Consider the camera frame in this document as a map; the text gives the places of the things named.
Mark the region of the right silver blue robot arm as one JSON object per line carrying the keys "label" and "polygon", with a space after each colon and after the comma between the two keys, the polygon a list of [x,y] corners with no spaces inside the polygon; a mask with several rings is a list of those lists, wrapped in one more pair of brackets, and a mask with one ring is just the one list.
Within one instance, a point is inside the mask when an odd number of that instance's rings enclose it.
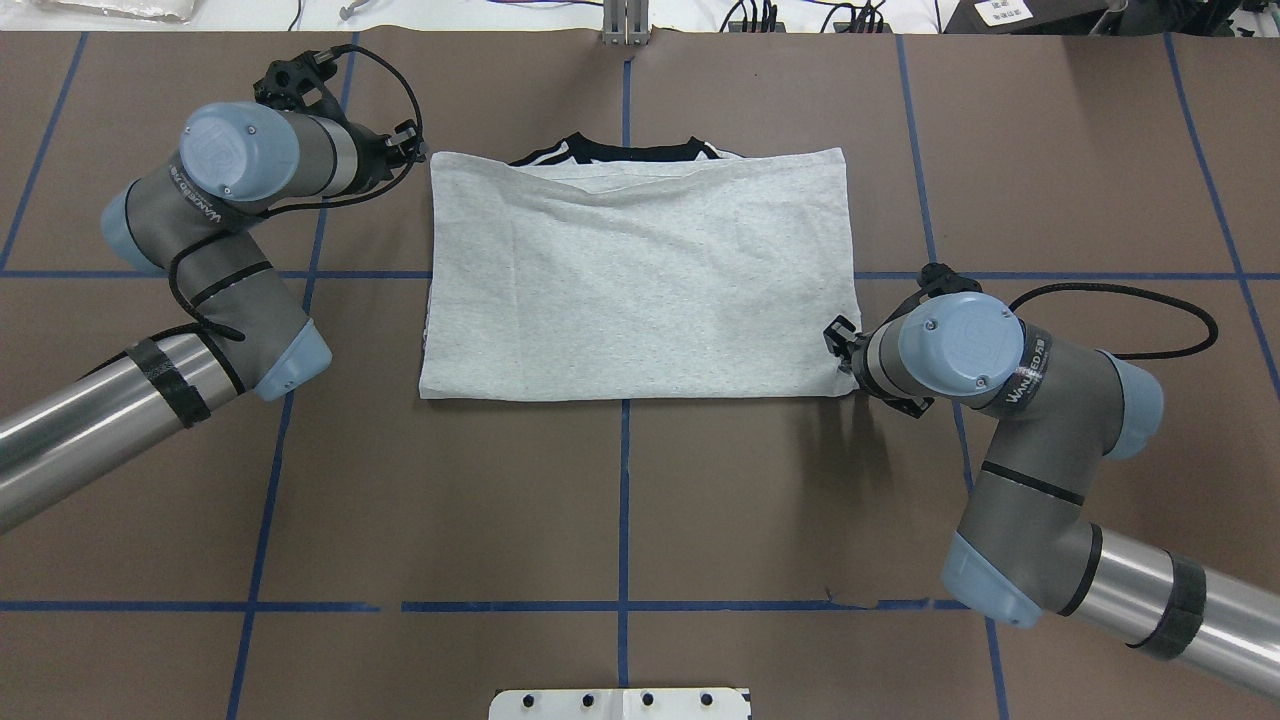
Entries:
{"label": "right silver blue robot arm", "polygon": [[1087,521],[1103,460],[1139,454],[1164,418],[1147,370],[1056,340],[988,293],[919,293],[877,329],[824,329],[841,372],[911,416],[933,400],[997,423],[941,578],[969,609],[1029,628],[1047,612],[1149,659],[1277,698],[1277,596]]}

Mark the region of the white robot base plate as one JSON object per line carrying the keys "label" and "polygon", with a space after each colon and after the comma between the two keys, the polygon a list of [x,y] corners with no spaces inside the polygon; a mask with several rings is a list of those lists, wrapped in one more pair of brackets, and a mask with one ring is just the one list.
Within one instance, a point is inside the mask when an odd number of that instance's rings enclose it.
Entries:
{"label": "white robot base plate", "polygon": [[731,687],[512,689],[489,719],[753,719],[750,691]]}

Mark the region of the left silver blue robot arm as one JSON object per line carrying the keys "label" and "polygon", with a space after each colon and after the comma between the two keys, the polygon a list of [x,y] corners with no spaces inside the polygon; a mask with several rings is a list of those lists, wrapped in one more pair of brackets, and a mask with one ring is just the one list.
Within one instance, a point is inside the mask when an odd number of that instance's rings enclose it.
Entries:
{"label": "left silver blue robot arm", "polygon": [[113,251],[163,277],[188,322],[3,423],[3,529],[247,392],[273,401],[325,372],[330,348],[251,231],[288,211],[375,199],[424,158],[420,113],[381,135],[328,100],[193,111],[166,163],[101,217]]}

